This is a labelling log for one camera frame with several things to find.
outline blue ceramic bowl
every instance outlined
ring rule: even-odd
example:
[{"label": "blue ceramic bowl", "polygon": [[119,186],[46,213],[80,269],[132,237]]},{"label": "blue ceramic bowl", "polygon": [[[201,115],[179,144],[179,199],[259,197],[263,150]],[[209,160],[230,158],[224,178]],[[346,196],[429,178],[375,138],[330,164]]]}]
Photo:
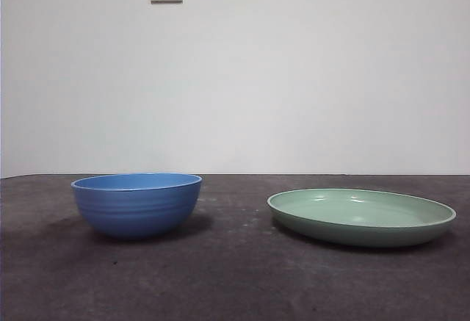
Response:
[{"label": "blue ceramic bowl", "polygon": [[93,176],[72,183],[82,217],[112,237],[140,239],[164,233],[189,217],[202,178],[177,173]]}]

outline dark object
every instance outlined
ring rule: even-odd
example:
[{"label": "dark object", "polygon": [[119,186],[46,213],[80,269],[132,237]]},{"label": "dark object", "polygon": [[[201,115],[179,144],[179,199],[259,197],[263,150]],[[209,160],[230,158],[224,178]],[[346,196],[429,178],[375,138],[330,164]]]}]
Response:
[{"label": "dark object", "polygon": [[[80,217],[84,175],[1,180],[2,320],[470,320],[470,176],[204,175],[186,222],[126,242]],[[271,218],[273,192],[306,187],[404,192],[459,218],[411,248],[328,244]]]}]

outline table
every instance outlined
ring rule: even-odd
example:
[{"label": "table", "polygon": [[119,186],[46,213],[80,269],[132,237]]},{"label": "table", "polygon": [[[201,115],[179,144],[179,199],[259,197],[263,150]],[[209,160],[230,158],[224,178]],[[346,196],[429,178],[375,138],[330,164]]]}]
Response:
[{"label": "table", "polygon": [[[2,316],[21,320],[470,320],[470,176],[204,175],[161,237],[95,233],[70,189],[88,175],[1,181]],[[315,187],[401,192],[454,208],[410,248],[353,248],[279,226],[266,199]]]}]

